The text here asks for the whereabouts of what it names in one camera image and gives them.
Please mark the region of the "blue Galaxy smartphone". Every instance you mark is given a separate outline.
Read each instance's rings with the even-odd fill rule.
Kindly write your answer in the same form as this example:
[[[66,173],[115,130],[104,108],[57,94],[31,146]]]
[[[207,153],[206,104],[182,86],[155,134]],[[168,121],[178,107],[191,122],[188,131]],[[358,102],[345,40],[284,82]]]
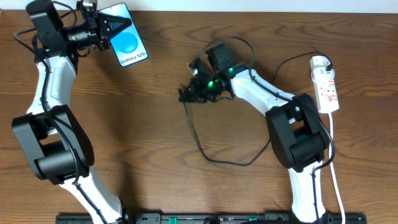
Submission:
[[[132,64],[148,59],[146,47],[138,33],[127,5],[122,2],[99,11],[100,14],[128,18],[132,24],[110,40],[120,66],[128,67]]]

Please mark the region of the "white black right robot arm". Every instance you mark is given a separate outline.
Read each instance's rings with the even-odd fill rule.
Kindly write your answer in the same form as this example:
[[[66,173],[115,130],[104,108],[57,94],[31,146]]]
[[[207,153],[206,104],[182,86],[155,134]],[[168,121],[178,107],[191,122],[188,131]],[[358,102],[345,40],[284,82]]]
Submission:
[[[208,44],[188,67],[193,76],[178,91],[179,102],[216,103],[222,93],[239,98],[266,118],[268,144],[288,170],[297,223],[325,223],[327,214],[321,196],[320,171],[334,159],[331,131],[323,123],[308,94],[295,96],[264,80],[252,63],[235,61],[225,44]]]

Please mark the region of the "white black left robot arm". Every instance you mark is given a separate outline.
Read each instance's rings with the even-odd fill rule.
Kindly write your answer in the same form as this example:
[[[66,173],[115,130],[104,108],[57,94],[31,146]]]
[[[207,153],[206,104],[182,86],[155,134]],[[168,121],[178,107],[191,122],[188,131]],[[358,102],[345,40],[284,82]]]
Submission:
[[[101,180],[93,146],[70,109],[79,59],[91,49],[106,50],[111,39],[132,25],[128,16],[103,14],[96,1],[78,1],[70,14],[83,22],[65,26],[53,0],[32,1],[32,43],[39,79],[34,100],[12,130],[33,173],[69,191],[88,211],[92,223],[136,220]]]

